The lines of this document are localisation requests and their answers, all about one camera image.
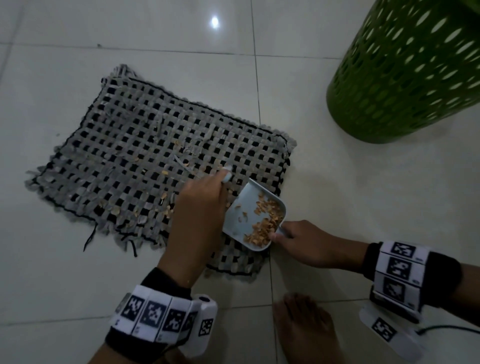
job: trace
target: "left hand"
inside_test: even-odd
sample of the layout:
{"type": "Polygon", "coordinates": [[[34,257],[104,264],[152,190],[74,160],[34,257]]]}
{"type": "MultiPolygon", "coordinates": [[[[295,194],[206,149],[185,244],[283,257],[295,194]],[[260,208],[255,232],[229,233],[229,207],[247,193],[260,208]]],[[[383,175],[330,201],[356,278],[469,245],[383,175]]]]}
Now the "left hand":
{"type": "Polygon", "coordinates": [[[212,252],[220,246],[227,204],[222,180],[227,170],[187,181],[175,201],[172,229],[158,268],[180,286],[196,282],[212,252]]]}

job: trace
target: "gray woven mat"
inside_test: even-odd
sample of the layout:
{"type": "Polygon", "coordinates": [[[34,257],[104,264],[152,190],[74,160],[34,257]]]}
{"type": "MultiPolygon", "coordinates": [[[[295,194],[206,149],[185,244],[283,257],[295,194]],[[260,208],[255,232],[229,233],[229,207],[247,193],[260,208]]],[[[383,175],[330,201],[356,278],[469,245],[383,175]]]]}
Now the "gray woven mat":
{"type": "MultiPolygon", "coordinates": [[[[85,218],[135,250],[143,241],[165,245],[171,226],[167,210],[188,178],[230,165],[230,203],[248,178],[280,194],[296,145],[286,133],[179,98],[126,65],[103,78],[102,86],[80,127],[27,181],[71,218],[85,218]]],[[[222,239],[223,249],[207,266],[256,275],[268,252],[222,239]]]]}

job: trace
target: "hand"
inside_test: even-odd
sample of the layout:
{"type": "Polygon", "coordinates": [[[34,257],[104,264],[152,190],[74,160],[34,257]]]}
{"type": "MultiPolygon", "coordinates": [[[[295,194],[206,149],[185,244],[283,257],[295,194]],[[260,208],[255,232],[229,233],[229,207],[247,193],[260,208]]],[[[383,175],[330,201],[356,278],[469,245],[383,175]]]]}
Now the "hand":
{"type": "Polygon", "coordinates": [[[368,244],[331,235],[307,220],[285,221],[282,228],[291,238],[278,233],[270,233],[269,238],[299,262],[317,268],[360,271],[368,244]]]}
{"type": "Polygon", "coordinates": [[[227,170],[187,181],[175,201],[172,229],[158,267],[180,286],[190,288],[212,252],[220,246],[225,219],[227,170]]]}

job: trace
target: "perforated plastic basket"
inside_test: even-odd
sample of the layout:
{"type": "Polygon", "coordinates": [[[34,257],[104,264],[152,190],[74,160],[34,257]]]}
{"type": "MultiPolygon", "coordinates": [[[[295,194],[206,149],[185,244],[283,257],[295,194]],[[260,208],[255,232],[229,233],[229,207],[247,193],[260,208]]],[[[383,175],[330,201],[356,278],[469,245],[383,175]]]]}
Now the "perforated plastic basket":
{"type": "Polygon", "coordinates": [[[337,124],[388,143],[480,101],[478,0],[377,0],[327,91],[337,124]]]}

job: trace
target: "wire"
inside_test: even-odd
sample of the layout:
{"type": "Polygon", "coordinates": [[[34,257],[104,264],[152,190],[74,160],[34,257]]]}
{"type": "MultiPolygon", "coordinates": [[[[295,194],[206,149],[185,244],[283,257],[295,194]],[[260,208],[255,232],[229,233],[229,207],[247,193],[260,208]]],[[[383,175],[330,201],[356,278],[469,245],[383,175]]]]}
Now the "wire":
{"type": "Polygon", "coordinates": [[[423,335],[424,333],[426,333],[427,331],[430,331],[430,330],[436,330],[438,328],[455,328],[457,330],[463,330],[463,331],[469,331],[469,332],[473,332],[475,334],[479,334],[480,335],[480,330],[475,330],[475,329],[472,329],[472,328],[464,328],[462,326],[454,326],[454,325],[436,325],[436,326],[429,326],[427,328],[422,328],[418,331],[416,331],[416,333],[418,335],[423,335]]]}

